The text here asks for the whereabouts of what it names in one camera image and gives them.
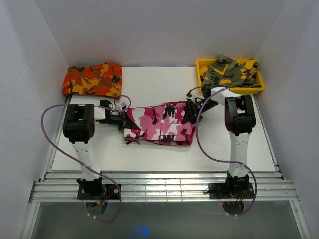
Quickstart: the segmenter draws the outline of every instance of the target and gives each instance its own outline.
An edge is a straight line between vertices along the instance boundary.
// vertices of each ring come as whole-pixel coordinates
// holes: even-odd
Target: pink camouflage cloth
[[[178,101],[157,106],[128,108],[128,118],[139,129],[125,128],[124,139],[137,143],[145,140],[160,145],[191,145],[195,126],[190,122],[181,124],[185,107],[186,101]]]

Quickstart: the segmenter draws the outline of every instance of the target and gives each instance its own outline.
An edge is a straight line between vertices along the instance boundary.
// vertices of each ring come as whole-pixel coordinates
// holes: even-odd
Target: yellow bin
[[[196,60],[196,67],[197,67],[197,77],[198,77],[198,84],[201,86],[201,79],[200,79],[200,73],[199,68],[203,66],[210,66],[216,61],[216,59],[197,59]],[[238,94],[258,94],[260,91],[263,91],[265,89],[265,84],[263,81],[263,78],[261,77],[260,70],[258,69],[256,73],[256,83],[261,85],[259,88],[253,88],[253,87],[232,87],[230,90],[232,92],[238,93]]]

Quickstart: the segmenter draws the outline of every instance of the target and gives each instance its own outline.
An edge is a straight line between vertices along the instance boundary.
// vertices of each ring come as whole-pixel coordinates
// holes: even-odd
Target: folded orange camouflage fabric
[[[65,95],[116,97],[122,90],[122,67],[105,62],[97,66],[69,67],[63,83]]]

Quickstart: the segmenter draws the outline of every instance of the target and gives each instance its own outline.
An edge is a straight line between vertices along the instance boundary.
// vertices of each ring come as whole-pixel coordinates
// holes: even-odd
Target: white tabletop
[[[194,67],[128,67],[123,68],[122,94],[132,106],[149,106],[168,101],[185,100],[189,89],[197,86]],[[102,97],[73,96],[71,103],[99,104]],[[247,165],[255,172],[275,171],[265,133],[255,107],[256,126],[248,143]],[[224,107],[218,105],[203,114],[199,137],[206,151],[220,160],[230,158],[230,138],[224,123]],[[95,123],[94,154],[102,171],[125,172],[226,172],[228,164],[217,163],[201,153],[196,137],[189,147],[160,146],[151,143],[125,144],[117,127]],[[71,143],[61,135],[59,147],[76,157]],[[79,171],[80,166],[57,152],[53,171]]]

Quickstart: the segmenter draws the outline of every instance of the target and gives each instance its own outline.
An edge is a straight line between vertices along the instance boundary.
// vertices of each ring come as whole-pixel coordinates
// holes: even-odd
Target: white wall
[[[288,0],[257,60],[258,97],[279,167],[293,179],[313,238],[319,238],[319,2]]]
[[[35,0],[70,65],[255,57],[285,0]]]
[[[0,238],[17,239],[49,149],[40,116],[64,101],[68,64],[33,0],[0,0],[0,31]]]

